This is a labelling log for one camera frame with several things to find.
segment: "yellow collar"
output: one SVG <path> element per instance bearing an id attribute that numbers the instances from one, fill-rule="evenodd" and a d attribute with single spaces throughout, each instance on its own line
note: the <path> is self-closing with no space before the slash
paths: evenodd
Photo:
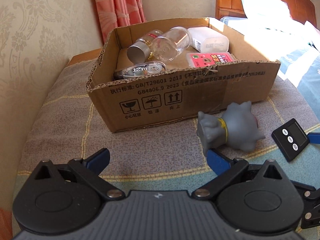
<path id="1" fill-rule="evenodd" d="M 227 140 L 228 140 L 228 129 L 227 129 L 226 122 L 222 118 L 218 118 L 218 121 L 221 123 L 221 127 L 224 128 L 225 131 L 226 131 L 226 142 L 227 142 Z"/>

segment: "patterned wallpaper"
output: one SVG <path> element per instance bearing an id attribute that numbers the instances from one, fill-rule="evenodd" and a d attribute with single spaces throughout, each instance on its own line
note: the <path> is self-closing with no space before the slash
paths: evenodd
<path id="1" fill-rule="evenodd" d="M 98 26 L 94 0 L 0 0 L 0 207 L 50 87 L 72 56 L 102 46 Z"/>

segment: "silver metal cap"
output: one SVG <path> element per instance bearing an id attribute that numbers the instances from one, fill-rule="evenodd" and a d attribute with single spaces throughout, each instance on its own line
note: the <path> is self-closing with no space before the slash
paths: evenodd
<path id="1" fill-rule="evenodd" d="M 195 191 L 195 194 L 197 197 L 207 197 L 210 195 L 210 191 L 205 189 L 205 188 L 198 188 L 196 191 Z"/>
<path id="2" fill-rule="evenodd" d="M 150 57 L 151 50 L 143 42 L 138 41 L 127 49 L 128 59 L 134 63 L 144 63 Z"/>
<path id="3" fill-rule="evenodd" d="M 111 189 L 108 190 L 107 196 L 111 198 L 118 198 L 122 196 L 122 191 L 119 189 Z"/>

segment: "correction tape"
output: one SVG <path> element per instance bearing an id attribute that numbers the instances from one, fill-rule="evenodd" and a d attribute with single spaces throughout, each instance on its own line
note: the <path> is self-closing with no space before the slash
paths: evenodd
<path id="1" fill-rule="evenodd" d="M 114 73 L 115 79 L 128 79 L 134 77 L 141 77 L 151 74 L 157 74 L 165 71 L 165 64 L 160 61 L 150 61 L 141 64 L 133 65 L 129 68 L 116 71 Z"/>

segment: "black digital timer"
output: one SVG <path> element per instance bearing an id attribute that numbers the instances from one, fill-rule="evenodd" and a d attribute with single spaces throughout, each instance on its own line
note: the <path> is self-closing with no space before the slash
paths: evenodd
<path id="1" fill-rule="evenodd" d="M 275 129 L 271 136 L 287 162 L 297 157 L 310 143 L 310 139 L 294 118 Z"/>

